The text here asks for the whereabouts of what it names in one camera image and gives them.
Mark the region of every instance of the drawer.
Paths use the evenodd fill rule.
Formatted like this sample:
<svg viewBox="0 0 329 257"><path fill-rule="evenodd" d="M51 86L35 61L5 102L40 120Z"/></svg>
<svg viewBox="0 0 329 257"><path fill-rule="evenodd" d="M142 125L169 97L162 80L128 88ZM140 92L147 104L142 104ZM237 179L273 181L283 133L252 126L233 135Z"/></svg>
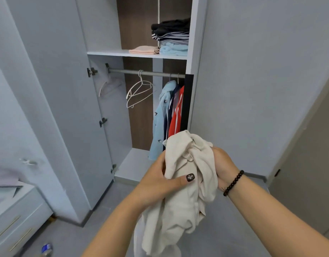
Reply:
<svg viewBox="0 0 329 257"><path fill-rule="evenodd" d="M0 215L0 243L44 203L43 198L34 188Z"/></svg>
<svg viewBox="0 0 329 257"><path fill-rule="evenodd" d="M52 211L46 203L40 205L0 244L0 257L14 256L51 214Z"/></svg>

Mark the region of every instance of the black nail polish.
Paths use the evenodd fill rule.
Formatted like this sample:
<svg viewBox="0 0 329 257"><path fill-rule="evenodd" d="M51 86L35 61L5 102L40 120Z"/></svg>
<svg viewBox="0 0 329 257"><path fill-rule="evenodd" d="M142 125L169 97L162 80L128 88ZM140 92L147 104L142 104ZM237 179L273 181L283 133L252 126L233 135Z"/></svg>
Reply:
<svg viewBox="0 0 329 257"><path fill-rule="evenodd" d="M187 179L188 182L191 182L192 180L195 179L195 176L194 176L193 173L190 173L190 174L188 174L188 175L186 176L186 179Z"/></svg>

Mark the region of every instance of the black bead bracelet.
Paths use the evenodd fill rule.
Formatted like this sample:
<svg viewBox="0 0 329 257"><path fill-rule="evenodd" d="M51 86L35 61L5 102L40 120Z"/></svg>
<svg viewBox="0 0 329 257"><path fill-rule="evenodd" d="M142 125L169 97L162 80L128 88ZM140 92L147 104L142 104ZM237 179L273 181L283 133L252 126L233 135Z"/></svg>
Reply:
<svg viewBox="0 0 329 257"><path fill-rule="evenodd" d="M227 194L229 193L229 191L231 190L231 188L233 188L233 186L237 183L237 181L240 179L240 177L242 177L243 174L244 174L244 170L241 170L241 171L238 173L237 177L236 177L235 180L231 183L231 185L229 185L229 186L227 187L227 189L225 189L225 191L224 191L224 193L223 193L224 197L227 196Z"/></svg>

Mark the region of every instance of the bottle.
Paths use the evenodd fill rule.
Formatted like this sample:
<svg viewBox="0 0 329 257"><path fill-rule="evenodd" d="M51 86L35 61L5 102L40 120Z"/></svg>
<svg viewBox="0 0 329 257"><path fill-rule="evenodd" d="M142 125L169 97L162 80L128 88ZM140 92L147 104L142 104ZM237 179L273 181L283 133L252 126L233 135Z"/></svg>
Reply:
<svg viewBox="0 0 329 257"><path fill-rule="evenodd" d="M41 249L41 257L50 257L53 252L53 246L49 244L45 244Z"/></svg>

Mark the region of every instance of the drawer handle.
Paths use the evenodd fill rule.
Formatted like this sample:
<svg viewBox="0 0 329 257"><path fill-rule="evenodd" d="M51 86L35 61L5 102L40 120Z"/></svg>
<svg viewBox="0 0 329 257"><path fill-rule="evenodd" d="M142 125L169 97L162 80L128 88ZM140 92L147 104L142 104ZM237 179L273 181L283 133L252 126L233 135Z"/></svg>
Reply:
<svg viewBox="0 0 329 257"><path fill-rule="evenodd" d="M17 216L16 219L13 220L12 223L11 223L8 227L6 227L6 228L4 229L4 231L2 231L2 232L0 233L0 236L1 236L6 230L8 230L9 227L12 226L12 225L13 225L13 224L14 224L14 223L15 223L20 217L21 217L21 216Z"/></svg>
<svg viewBox="0 0 329 257"><path fill-rule="evenodd" d="M25 235L22 236L21 239L19 239L19 241L9 250L9 251L12 251L16 246L17 244L19 244L21 242L21 240L23 240L23 238L32 230L32 228L29 229L29 231L26 232Z"/></svg>

